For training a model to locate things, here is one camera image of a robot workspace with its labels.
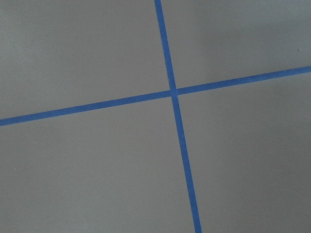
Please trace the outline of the blue tape strip crosswise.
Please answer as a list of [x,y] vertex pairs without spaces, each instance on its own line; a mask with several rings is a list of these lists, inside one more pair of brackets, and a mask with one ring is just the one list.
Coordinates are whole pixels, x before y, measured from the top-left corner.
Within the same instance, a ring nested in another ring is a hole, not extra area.
[[[294,68],[294,69],[275,71],[275,72],[264,73],[264,74],[259,74],[259,75],[230,79],[230,80],[225,80],[225,81],[218,81],[218,82],[213,82],[213,83],[182,87],[182,88],[178,88],[176,90],[176,93],[178,95],[185,95],[185,94],[219,89],[219,88],[224,88],[224,87],[229,87],[229,86],[234,86],[234,85],[261,82],[261,81],[270,80],[270,79],[300,75],[304,73],[310,73],[310,71],[311,71],[310,66],[299,67],[299,68]],[[51,111],[45,111],[45,112],[40,112],[40,113],[28,114],[28,115],[23,115],[23,116],[9,117],[5,119],[1,119],[0,125],[7,126],[7,125],[19,124],[19,123],[24,123],[24,122],[29,122],[29,121],[36,121],[36,120],[41,120],[41,119],[77,114],[81,112],[88,112],[88,111],[121,106],[121,105],[127,105],[127,104],[132,104],[132,103],[137,103],[137,102],[144,102],[144,101],[149,101],[149,100],[167,98],[167,97],[170,97],[171,95],[172,95],[172,92],[170,90],[166,90],[166,91],[154,92],[154,93],[143,94],[143,95],[138,95],[138,96],[126,97],[126,98],[121,98],[121,99],[108,100],[108,101],[102,101],[102,102],[97,102],[97,103],[91,103],[91,104],[73,106],[73,107],[56,109],[56,110],[51,110]]]

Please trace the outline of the blue tape strip lengthwise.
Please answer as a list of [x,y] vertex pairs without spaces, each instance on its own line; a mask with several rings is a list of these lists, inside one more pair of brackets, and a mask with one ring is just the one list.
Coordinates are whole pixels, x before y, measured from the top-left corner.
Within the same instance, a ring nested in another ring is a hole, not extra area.
[[166,25],[165,25],[165,17],[163,13],[161,0],[155,0],[154,4],[155,4],[155,11],[156,11],[157,21],[158,21],[158,26],[159,26],[160,37],[161,37],[168,84],[169,84],[169,89],[171,93],[173,113],[174,113],[178,141],[179,141],[179,146],[180,146],[180,151],[181,151],[181,156],[182,156],[183,169],[184,169],[186,185],[187,185],[187,190],[188,190],[192,221],[193,221],[195,232],[201,233],[202,227],[201,227],[199,210],[197,206],[196,194],[195,194],[195,189],[194,189],[194,184],[193,184],[188,148],[187,148],[183,121],[182,121],[182,116],[181,116],[181,110],[180,110],[180,105],[179,105],[179,99],[178,99],[178,92],[177,92],[177,87],[176,87],[176,82],[175,82],[175,77],[174,77],[170,46],[169,46],[167,30],[166,30]]

